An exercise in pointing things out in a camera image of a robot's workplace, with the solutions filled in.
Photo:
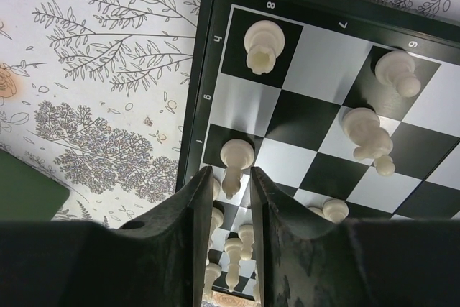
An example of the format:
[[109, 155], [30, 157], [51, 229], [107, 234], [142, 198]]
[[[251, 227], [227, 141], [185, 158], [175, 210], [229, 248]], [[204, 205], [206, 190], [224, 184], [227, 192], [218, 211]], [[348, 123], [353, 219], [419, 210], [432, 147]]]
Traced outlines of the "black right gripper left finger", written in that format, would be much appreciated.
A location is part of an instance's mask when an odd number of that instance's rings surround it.
[[3, 306], [199, 306], [213, 171], [109, 229], [92, 221], [1, 224]]

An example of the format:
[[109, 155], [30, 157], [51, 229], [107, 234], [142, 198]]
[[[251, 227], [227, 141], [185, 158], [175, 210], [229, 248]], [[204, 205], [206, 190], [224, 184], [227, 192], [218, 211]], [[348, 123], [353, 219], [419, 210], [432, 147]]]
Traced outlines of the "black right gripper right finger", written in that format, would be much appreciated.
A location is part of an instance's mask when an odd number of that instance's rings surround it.
[[457, 306], [457, 220], [335, 224], [250, 173], [263, 306]]

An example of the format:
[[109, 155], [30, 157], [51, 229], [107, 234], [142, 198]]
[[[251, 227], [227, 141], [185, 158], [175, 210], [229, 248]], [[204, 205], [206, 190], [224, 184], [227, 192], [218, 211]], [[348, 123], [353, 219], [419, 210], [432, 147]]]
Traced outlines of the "green plastic tray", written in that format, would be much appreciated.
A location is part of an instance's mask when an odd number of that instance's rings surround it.
[[69, 190], [21, 160], [1, 151], [1, 220], [49, 221]]

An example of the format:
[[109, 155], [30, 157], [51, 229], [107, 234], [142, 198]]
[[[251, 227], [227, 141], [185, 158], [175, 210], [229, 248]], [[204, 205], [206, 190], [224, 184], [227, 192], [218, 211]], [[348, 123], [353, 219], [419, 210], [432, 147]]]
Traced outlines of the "black white chess board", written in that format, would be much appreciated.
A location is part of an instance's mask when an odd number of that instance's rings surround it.
[[[459, 46], [411, 35], [333, 9], [332, 0], [209, 0], [197, 34], [202, 68], [193, 71], [190, 139], [178, 181], [210, 165], [225, 175], [221, 148], [249, 142], [254, 165], [295, 200], [351, 218], [459, 220]], [[247, 67], [244, 35], [269, 20], [285, 35], [270, 73]], [[415, 62], [420, 92], [404, 98], [375, 77], [377, 61], [401, 50]], [[356, 160], [344, 115], [373, 110], [393, 141], [391, 176]]]

